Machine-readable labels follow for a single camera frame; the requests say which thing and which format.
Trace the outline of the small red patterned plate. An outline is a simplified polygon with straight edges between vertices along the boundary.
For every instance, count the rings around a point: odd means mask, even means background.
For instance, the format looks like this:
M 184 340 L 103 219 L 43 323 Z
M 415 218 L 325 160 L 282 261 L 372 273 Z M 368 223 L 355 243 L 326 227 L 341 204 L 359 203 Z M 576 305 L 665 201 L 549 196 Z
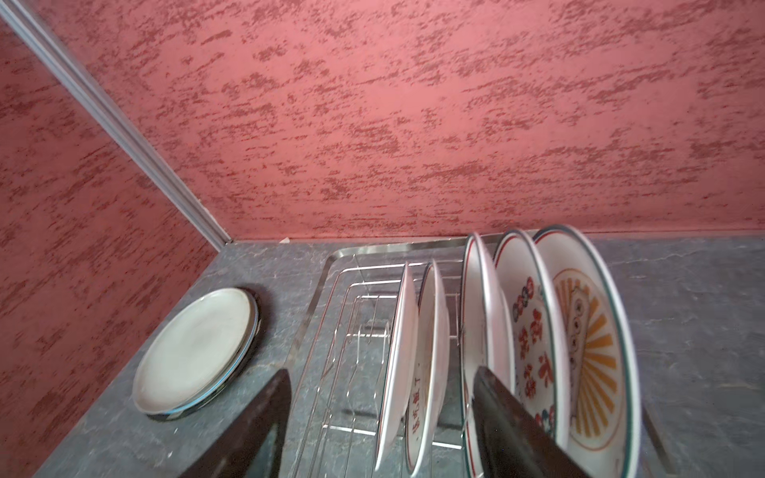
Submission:
M 392 338 L 388 350 L 376 442 L 375 472 L 381 470 L 386 456 L 392 450 L 400 422 L 406 414 L 416 366 L 417 345 L 418 301 L 412 270 L 406 263 L 402 270 L 398 300 L 392 319 Z

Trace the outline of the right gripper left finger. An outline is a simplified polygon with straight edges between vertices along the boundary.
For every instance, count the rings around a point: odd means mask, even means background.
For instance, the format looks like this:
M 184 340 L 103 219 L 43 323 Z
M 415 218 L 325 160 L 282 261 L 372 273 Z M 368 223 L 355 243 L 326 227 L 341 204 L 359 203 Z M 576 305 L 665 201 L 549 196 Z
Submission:
M 281 368 L 229 428 L 181 475 L 277 477 L 291 400 L 289 372 Z

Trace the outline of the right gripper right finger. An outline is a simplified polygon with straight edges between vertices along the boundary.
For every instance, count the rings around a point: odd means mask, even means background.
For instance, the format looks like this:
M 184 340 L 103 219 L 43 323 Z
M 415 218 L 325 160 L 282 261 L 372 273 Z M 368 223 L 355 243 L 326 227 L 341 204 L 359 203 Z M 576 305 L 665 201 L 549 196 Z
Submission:
M 480 366 L 474 376 L 472 404 L 486 477 L 587 475 L 486 366 Z

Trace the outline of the floral white plate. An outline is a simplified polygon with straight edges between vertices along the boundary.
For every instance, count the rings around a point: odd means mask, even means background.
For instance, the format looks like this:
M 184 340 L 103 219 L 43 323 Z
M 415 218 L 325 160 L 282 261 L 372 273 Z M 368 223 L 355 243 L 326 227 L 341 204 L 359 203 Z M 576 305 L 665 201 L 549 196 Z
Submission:
M 470 234 L 465 245 L 458 311 L 464 463 L 469 477 L 482 477 L 473 381 L 485 366 L 513 388 L 515 366 L 507 302 L 493 259 L 477 233 Z

